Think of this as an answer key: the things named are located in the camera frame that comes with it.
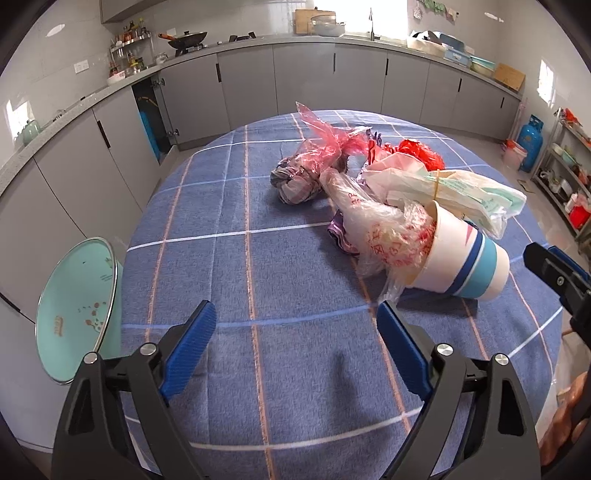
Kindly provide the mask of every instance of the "screw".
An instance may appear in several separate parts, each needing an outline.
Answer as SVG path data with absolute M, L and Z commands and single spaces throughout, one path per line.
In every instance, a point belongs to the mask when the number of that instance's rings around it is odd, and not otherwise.
M 145 343 L 139 347 L 139 352 L 142 355 L 150 356 L 156 351 L 156 346 L 153 343 Z
M 443 356 L 450 356 L 453 353 L 453 348 L 446 343 L 440 343 L 437 345 L 437 351 Z
M 508 365 L 509 364 L 509 357 L 502 354 L 502 353 L 498 353 L 495 355 L 495 362 L 498 363 L 499 365 Z
M 84 363 L 90 365 L 95 363 L 99 359 L 98 355 L 94 352 L 89 352 L 84 356 Z

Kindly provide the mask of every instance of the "green trash can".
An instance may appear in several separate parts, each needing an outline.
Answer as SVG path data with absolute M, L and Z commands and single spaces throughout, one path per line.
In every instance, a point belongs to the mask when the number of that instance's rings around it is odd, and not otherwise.
M 39 299 L 35 337 L 43 368 L 68 384 L 88 352 L 121 355 L 123 268 L 103 238 L 88 238 L 57 264 Z

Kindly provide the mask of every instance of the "wall outlet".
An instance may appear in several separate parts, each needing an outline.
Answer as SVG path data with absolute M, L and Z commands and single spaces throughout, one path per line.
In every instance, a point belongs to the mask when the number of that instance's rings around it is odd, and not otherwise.
M 74 64 L 74 71 L 76 73 L 80 73 L 85 70 L 88 70 L 88 60 L 79 61 L 78 63 Z

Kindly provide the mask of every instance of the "striped paper cup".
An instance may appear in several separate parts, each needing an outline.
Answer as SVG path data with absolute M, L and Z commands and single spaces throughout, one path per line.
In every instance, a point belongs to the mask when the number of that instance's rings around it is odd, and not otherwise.
M 425 209 L 437 220 L 437 228 L 431 252 L 410 286 L 466 299 L 498 296 L 509 275 L 507 252 L 437 202 Z

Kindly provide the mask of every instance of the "blue tablecloth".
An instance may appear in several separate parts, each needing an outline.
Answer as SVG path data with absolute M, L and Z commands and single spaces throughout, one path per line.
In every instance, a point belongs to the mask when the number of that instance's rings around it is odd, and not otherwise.
M 432 130 L 372 113 L 318 114 L 339 127 L 372 126 L 393 144 L 418 138 L 448 168 L 507 184 Z M 326 232 L 333 211 L 323 194 L 289 206 L 269 184 L 269 172 L 304 136 L 311 133 L 298 116 L 284 115 L 239 128 L 193 155 L 151 199 L 125 260 L 126 353 L 185 322 L 202 299 L 217 307 L 208 349 L 171 403 L 213 480 L 378 479 L 421 407 L 375 328 L 385 277 L 355 274 Z M 362 163 L 350 159 L 350 174 Z M 536 419 L 557 360 L 561 314 L 557 297 L 523 265 L 531 241 L 545 244 L 526 207 L 499 241 L 511 274 L 496 300 L 407 290 L 399 307 L 408 322 L 466 356 L 510 353 Z M 126 412 L 145 449 L 135 412 Z M 454 457 L 460 422 L 440 468 Z

